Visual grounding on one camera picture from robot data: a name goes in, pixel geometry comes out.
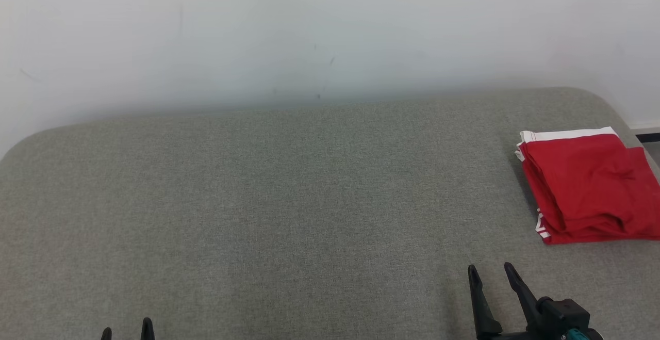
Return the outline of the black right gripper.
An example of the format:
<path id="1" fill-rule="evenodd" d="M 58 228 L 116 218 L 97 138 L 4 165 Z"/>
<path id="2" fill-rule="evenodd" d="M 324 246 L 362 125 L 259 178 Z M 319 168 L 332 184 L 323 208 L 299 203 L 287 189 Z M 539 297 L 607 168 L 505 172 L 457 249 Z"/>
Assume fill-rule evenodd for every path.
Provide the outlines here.
<path id="1" fill-rule="evenodd" d="M 511 263 L 504 263 L 504 270 L 512 290 L 518 295 L 519 304 L 526 320 L 526 331 L 502 332 L 502 326 L 499 321 L 493 318 L 483 293 L 483 283 L 476 266 L 469 265 L 468 281 L 477 339 L 566 339 L 568 325 L 537 328 L 540 319 L 537 298 Z"/>

